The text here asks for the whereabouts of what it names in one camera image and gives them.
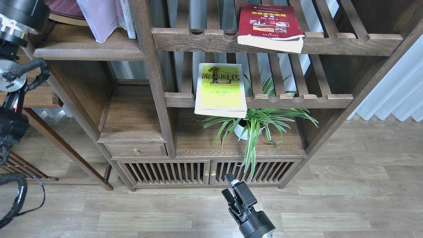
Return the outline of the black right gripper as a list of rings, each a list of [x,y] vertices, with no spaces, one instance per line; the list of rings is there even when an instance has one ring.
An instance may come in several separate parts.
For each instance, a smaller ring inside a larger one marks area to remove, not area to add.
[[[228,203],[228,211],[237,222],[239,230],[245,238],[271,238],[275,226],[263,211],[253,207],[258,201],[245,182],[239,182],[232,173],[225,175],[226,181],[233,189],[222,190],[222,195]],[[250,207],[245,221],[240,220],[242,213],[239,207]]]

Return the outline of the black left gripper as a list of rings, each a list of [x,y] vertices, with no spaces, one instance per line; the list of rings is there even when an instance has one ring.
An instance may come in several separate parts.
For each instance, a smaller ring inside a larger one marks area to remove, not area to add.
[[[43,0],[0,1],[1,31],[6,27],[25,33],[41,34],[48,21],[50,8]]]

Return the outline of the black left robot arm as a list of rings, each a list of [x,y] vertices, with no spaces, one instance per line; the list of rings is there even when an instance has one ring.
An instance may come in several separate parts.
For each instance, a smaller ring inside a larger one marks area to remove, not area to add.
[[[7,95],[1,106],[1,165],[9,160],[10,148],[18,144],[29,119],[22,114],[24,97],[50,76],[46,61],[36,58],[20,65],[20,47],[27,46],[27,34],[41,34],[50,8],[43,0],[2,0],[1,18],[1,91]]]

